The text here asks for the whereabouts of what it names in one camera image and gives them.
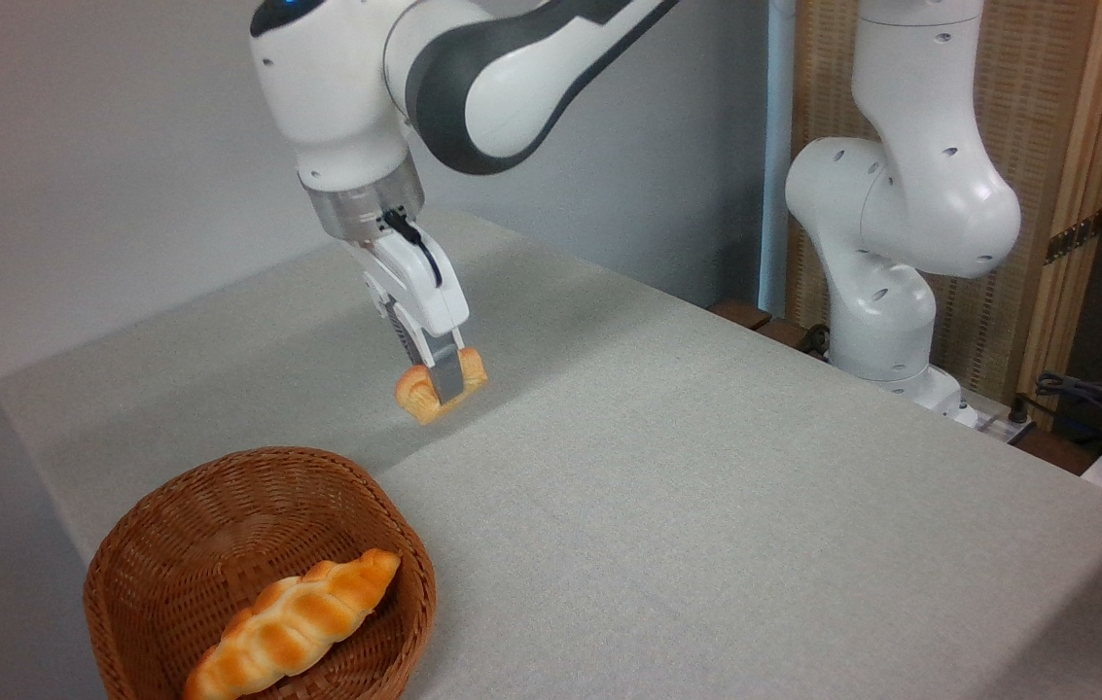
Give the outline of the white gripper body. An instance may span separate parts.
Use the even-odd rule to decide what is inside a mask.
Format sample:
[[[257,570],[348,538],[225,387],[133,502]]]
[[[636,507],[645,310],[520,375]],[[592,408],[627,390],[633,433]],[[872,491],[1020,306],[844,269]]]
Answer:
[[[469,302],[443,247],[421,226],[412,226],[414,243],[395,229],[369,243],[346,243],[375,288],[377,304],[387,297],[406,306],[423,331],[441,336],[469,320]]]

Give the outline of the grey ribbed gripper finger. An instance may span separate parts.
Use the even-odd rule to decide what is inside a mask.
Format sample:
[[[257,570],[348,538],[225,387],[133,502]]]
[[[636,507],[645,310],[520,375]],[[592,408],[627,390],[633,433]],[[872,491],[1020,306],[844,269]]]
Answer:
[[[396,335],[400,338],[401,345],[404,346],[409,362],[429,368],[431,366],[431,349],[429,341],[423,336],[421,324],[417,323],[417,320],[395,297],[387,297],[383,306],[385,316],[390,320]]]
[[[451,403],[465,390],[463,368],[460,360],[462,341],[457,331],[441,336],[422,332],[423,364],[429,370],[432,387],[439,403]]]

